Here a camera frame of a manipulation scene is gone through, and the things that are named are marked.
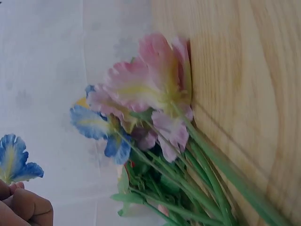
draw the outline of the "white fabric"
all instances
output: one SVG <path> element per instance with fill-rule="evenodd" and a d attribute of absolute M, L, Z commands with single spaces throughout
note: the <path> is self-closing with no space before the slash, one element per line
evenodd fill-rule
<path fill-rule="evenodd" d="M 69 108 L 87 84 L 130 60 L 150 31 L 149 0 L 3 0 L 0 4 L 0 137 L 15 133 L 29 161 L 45 171 L 25 183 L 48 198 L 55 226 L 156 226 L 163 220 L 134 207 L 121 218 L 117 172 L 100 144 L 69 124 Z"/>

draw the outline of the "hand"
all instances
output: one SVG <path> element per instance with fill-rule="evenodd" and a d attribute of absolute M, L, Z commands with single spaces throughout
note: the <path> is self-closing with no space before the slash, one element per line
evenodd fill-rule
<path fill-rule="evenodd" d="M 11 186 L 0 180 L 0 226 L 53 226 L 50 201 L 24 189 L 18 182 Z"/>

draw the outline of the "white backdrop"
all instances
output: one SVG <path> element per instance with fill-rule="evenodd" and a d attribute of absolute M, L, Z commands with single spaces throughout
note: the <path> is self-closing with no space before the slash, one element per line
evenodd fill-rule
<path fill-rule="evenodd" d="M 130 60 L 151 29 L 150 0 L 4 0 L 0 4 L 0 137 L 21 136 L 45 171 L 25 183 L 48 198 L 55 226 L 159 226 L 134 207 L 117 211 L 116 169 L 99 144 L 69 124 L 69 108 L 87 84 Z"/>

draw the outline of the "wood grain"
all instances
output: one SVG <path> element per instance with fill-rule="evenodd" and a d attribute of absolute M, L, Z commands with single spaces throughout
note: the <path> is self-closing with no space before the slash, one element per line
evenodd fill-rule
<path fill-rule="evenodd" d="M 301 225 L 301 0 L 153 0 L 152 12 L 169 40 L 190 39 L 198 128 Z"/>

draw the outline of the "blue petal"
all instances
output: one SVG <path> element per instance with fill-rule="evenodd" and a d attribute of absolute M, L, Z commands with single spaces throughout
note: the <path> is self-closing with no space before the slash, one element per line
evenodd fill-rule
<path fill-rule="evenodd" d="M 28 181 L 30 179 L 34 179 L 36 177 L 42 178 L 44 176 L 44 171 L 36 163 L 30 162 L 26 164 L 19 172 L 12 175 L 11 181 L 18 182 L 18 181 Z"/>
<path fill-rule="evenodd" d="M 43 176 L 40 166 L 35 163 L 26 164 L 28 152 L 25 149 L 25 142 L 14 134 L 5 135 L 0 140 L 0 177 L 6 183 L 21 181 L 25 176 L 26 180 Z"/>
<path fill-rule="evenodd" d="M 85 91 L 86 91 L 86 98 L 87 98 L 89 96 L 90 92 L 95 92 L 95 88 L 94 88 L 94 86 L 88 85 L 86 87 Z"/>
<path fill-rule="evenodd" d="M 104 155 L 109 158 L 115 156 L 119 146 L 120 146 L 120 142 L 118 142 L 116 136 L 114 135 L 109 136 L 107 146 L 104 150 Z"/>
<path fill-rule="evenodd" d="M 128 142 L 131 142 L 131 137 L 124 132 L 123 135 Z M 131 153 L 131 146 L 125 141 L 121 140 L 119 149 L 114 157 L 114 161 L 117 165 L 123 165 L 128 161 Z"/>
<path fill-rule="evenodd" d="M 79 105 L 70 109 L 70 115 L 71 124 L 78 129 L 80 134 L 95 140 L 107 138 L 109 123 L 105 116 Z"/>

